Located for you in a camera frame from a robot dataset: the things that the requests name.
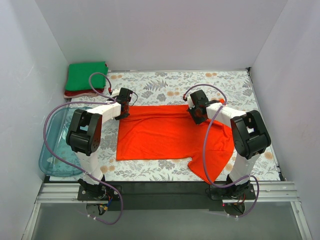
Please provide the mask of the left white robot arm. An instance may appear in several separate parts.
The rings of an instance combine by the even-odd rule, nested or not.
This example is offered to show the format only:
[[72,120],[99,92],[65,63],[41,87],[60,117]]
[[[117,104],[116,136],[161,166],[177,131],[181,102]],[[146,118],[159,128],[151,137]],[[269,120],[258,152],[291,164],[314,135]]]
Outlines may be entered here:
[[121,120],[128,117],[130,102],[135,93],[120,88],[111,94],[115,103],[107,101],[88,110],[76,109],[73,113],[66,136],[66,143],[77,156],[84,170],[82,181],[91,185],[89,194],[95,200],[106,196],[106,187],[100,183],[104,174],[99,167],[97,150],[100,146],[102,126],[109,120]]

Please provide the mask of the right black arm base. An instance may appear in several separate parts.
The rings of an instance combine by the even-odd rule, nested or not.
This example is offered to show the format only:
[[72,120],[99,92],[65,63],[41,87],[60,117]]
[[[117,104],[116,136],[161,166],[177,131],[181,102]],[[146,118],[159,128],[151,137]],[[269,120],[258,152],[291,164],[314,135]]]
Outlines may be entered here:
[[228,188],[217,188],[210,185],[205,194],[212,200],[254,200],[256,193],[251,183],[242,185],[233,185]]

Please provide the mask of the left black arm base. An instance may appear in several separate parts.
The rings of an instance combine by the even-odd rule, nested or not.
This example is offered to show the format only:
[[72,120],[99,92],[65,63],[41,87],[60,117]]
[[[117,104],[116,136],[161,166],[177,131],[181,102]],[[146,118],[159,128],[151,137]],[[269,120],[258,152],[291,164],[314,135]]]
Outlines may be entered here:
[[119,194],[105,185],[94,185],[93,187],[80,186],[78,190],[78,201],[119,201]]

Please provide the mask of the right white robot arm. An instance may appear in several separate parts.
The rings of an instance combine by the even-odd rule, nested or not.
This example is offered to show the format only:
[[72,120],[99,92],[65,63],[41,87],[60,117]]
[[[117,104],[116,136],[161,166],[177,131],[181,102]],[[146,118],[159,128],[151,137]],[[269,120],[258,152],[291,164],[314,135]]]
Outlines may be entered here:
[[[190,95],[183,95],[187,102],[187,111],[196,124],[210,120],[207,127],[203,147],[202,165],[208,182],[219,189],[226,189],[227,195],[237,199],[245,192],[245,186],[250,183],[252,169],[262,153],[271,145],[271,138],[259,111],[241,111],[227,106],[227,100],[209,100],[203,90]],[[236,159],[231,172],[227,176],[226,185],[215,184],[207,168],[206,146],[210,128],[214,121],[231,128]]]

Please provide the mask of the orange t-shirt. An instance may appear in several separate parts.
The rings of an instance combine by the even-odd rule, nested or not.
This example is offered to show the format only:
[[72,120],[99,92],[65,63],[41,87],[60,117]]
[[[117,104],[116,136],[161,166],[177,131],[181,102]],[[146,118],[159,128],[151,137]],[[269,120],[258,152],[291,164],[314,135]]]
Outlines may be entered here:
[[[119,121],[116,160],[174,160],[191,158],[188,168],[208,183],[203,144],[210,121],[196,124],[187,105],[132,106]],[[206,166],[216,180],[234,153],[232,131],[214,121],[206,144]]]

